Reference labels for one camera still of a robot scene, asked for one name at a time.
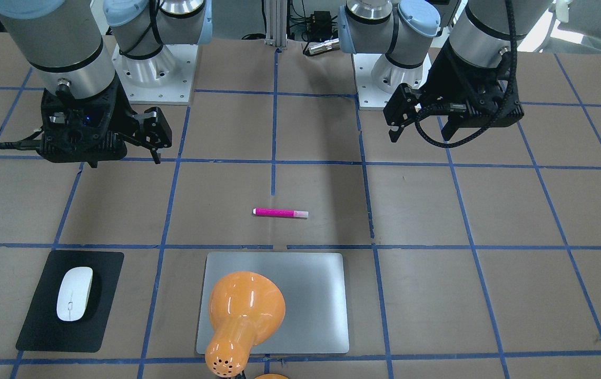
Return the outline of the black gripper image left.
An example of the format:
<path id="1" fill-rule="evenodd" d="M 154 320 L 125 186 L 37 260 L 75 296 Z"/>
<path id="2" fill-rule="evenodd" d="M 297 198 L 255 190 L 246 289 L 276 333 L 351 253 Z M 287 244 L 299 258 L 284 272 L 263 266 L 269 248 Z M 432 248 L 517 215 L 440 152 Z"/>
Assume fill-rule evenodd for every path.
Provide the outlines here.
<path id="1" fill-rule="evenodd" d="M 146 149 L 156 165 L 161 163 L 159 149 L 172 146 L 172 129 L 158 106 L 135 115 L 117 75 L 91 97 L 75 98 L 74 88 L 69 79 L 59 78 L 55 93 L 43 93 L 42 158 L 52 163 L 86 162 L 96 168 L 99 161 L 124 158 L 125 144 L 131 144 Z"/>

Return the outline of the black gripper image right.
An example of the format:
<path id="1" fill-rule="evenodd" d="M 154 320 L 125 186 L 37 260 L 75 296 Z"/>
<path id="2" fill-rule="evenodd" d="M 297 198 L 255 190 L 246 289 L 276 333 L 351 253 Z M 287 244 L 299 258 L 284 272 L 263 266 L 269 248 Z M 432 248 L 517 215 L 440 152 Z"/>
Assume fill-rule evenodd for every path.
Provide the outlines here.
<path id="1" fill-rule="evenodd" d="M 448 117 L 441 130 L 445 141 L 460 128 L 484 132 L 517 123 L 524 117 L 513 72 L 517 63 L 517 53 L 506 51 L 498 55 L 495 68 L 474 66 L 455 53 L 450 42 L 445 42 L 421 89 L 401 83 L 387 101 L 383 115 L 391 142 L 396 143 L 403 130 L 415 121 L 420 135 L 430 141 L 419 125 L 430 116 Z"/>

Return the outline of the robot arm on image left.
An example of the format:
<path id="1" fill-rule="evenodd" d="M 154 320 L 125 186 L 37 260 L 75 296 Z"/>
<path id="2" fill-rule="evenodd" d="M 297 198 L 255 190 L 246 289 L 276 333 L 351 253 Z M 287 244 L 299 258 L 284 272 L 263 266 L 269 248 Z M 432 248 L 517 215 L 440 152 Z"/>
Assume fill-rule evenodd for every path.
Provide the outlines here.
<path id="1" fill-rule="evenodd" d="M 144 88 L 180 81 L 172 45 L 205 45 L 213 36 L 210 1 L 105 1 L 117 41 L 112 58 L 86 1 L 0 1 L 0 22 L 44 83 L 41 125 L 0 149 L 35 151 L 52 163 L 117 161 L 127 145 L 154 163 L 172 146 L 158 106 L 139 113 L 121 77 Z"/>

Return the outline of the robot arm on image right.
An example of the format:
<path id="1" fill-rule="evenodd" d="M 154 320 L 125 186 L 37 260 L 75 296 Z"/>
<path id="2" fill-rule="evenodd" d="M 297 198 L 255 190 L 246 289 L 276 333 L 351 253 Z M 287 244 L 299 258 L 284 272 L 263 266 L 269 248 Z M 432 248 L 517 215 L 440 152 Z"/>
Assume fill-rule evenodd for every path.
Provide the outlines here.
<path id="1" fill-rule="evenodd" d="M 426 1 L 347 1 L 339 9 L 341 50 L 378 54 L 377 79 L 391 96 L 383 108 L 395 143 L 413 125 L 429 144 L 456 148 L 490 128 L 524 117 L 517 48 L 549 1 L 469 1 L 433 61 L 424 84 L 393 79 L 423 67 L 441 27 Z"/>

